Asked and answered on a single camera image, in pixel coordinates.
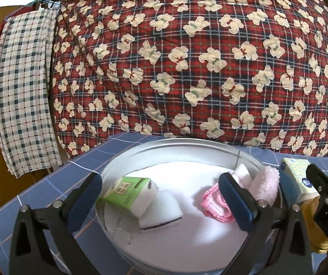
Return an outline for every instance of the pink fuzzy sponge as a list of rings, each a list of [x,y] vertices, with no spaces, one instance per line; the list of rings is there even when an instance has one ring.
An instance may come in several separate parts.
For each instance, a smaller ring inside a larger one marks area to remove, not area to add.
[[[279,171],[270,166],[265,166],[253,179],[249,192],[255,200],[264,199],[272,206],[277,197],[279,181]]]

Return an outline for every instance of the pink fluffy object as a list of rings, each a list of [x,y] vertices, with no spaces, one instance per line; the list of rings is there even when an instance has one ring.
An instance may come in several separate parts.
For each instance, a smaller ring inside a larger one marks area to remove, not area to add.
[[[272,206],[277,197],[279,181],[279,171],[270,166],[265,166],[253,179],[248,190],[255,200],[264,199]]]
[[[205,216],[213,217],[223,223],[235,221],[229,206],[221,196],[218,183],[205,192],[201,206],[205,209]]]

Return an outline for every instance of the green label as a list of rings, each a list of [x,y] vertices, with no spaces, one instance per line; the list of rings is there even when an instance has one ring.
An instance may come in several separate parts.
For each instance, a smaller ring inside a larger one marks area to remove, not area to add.
[[[150,181],[149,178],[122,177],[114,183],[103,199],[129,211],[143,187]]]

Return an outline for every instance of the blue gripper pad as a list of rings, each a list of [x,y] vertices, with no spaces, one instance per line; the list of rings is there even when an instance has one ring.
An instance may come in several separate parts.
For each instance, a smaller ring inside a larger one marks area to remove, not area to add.
[[[101,191],[102,177],[94,172],[88,176],[80,188],[73,190],[66,198],[66,211],[63,210],[63,215],[66,219],[67,230],[71,234],[81,228]]]
[[[229,173],[220,175],[219,190],[240,229],[250,233],[253,229],[253,220],[258,213],[252,195],[248,190],[241,188]]]

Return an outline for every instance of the blue round logo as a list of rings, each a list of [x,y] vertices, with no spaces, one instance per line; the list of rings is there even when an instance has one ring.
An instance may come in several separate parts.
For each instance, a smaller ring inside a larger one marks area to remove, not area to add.
[[[306,187],[309,187],[309,188],[312,188],[313,185],[312,183],[309,182],[309,180],[307,178],[302,178],[301,180],[303,182],[303,184],[306,186]]]

